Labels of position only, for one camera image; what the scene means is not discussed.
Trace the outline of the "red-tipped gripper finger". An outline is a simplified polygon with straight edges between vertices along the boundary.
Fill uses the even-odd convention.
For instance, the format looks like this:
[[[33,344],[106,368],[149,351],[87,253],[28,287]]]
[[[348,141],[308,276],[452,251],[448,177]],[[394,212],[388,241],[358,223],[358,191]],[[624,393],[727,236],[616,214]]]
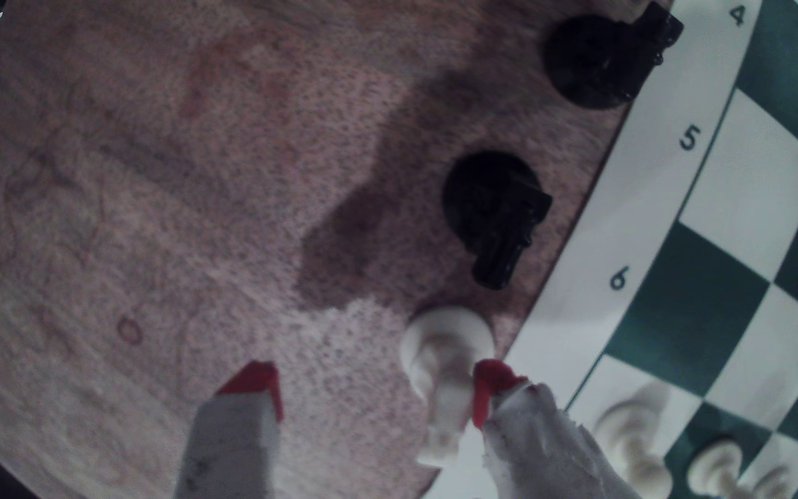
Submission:
[[[174,498],[274,498],[282,419],[276,365],[250,361],[194,414]]]
[[[499,359],[472,370],[472,423],[500,498],[637,498],[544,383]]]

